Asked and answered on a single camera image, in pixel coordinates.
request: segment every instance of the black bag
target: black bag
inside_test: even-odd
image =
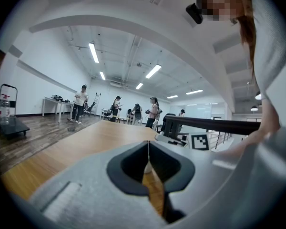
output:
[[[135,113],[140,113],[141,112],[141,107],[138,104],[135,105],[134,112]]]

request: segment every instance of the person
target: person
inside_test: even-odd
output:
[[[156,97],[151,97],[151,104],[152,104],[152,109],[146,111],[146,113],[148,114],[148,120],[147,120],[145,127],[149,127],[152,129],[153,123],[156,117],[158,117],[159,115],[158,111],[160,110],[160,108],[159,108],[158,99]]]
[[[180,113],[179,113],[179,117],[184,117],[184,114],[185,114],[185,111],[184,111],[184,109],[182,109],[181,111],[180,111]],[[181,132],[181,128],[182,128],[182,125],[179,125],[179,127],[178,127],[178,133],[180,133]]]
[[[184,114],[185,114],[185,111],[184,111],[184,109],[182,109],[181,111],[180,111],[180,113],[179,113],[179,117],[184,117]]]
[[[213,20],[238,21],[242,43],[249,48],[250,66],[262,95],[262,122],[235,147],[225,151],[240,155],[252,144],[260,143],[269,134],[286,125],[286,101],[280,104],[278,91],[271,84],[280,82],[279,91],[286,91],[286,21],[271,0],[196,0],[201,13]]]
[[[123,105],[120,105],[120,100],[121,100],[121,97],[117,96],[113,102],[113,105],[111,106],[111,110],[112,110],[112,118],[110,120],[111,122],[115,122],[115,119],[119,112],[119,108],[123,106]]]
[[[135,104],[132,112],[134,112],[133,115],[133,125],[139,124],[139,121],[142,118],[142,108],[139,104]]]
[[[69,121],[73,121],[76,118],[75,122],[78,124],[81,123],[80,121],[78,121],[78,119],[82,113],[84,102],[88,100],[86,89],[87,89],[87,86],[83,85],[82,90],[75,94],[74,96],[75,101],[74,101],[74,106],[73,106],[73,111],[72,111],[72,119],[68,119]]]

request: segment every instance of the water bottle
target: water bottle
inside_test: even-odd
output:
[[[0,125],[8,125],[10,121],[10,102],[6,94],[3,95],[3,99],[0,101]]]

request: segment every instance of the long hair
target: long hair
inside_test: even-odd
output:
[[[208,15],[213,15],[213,11],[207,9],[207,0],[197,0],[198,6],[202,9],[202,11],[207,10]],[[240,25],[240,35],[242,39],[242,44],[246,43],[249,46],[249,58],[250,58],[250,66],[252,68],[252,75],[254,76],[254,54],[255,54],[255,43],[256,43],[256,31],[255,24],[253,19],[253,9],[252,9],[252,0],[242,0],[245,15],[236,20]]]
[[[158,109],[159,109],[159,103],[158,103],[158,98],[154,97],[154,103],[158,106]]]
[[[246,43],[249,46],[249,57],[252,67],[252,76],[254,76],[254,54],[256,44],[256,30],[253,19],[252,0],[243,0],[246,15],[236,18],[240,25],[240,36],[242,44]]]

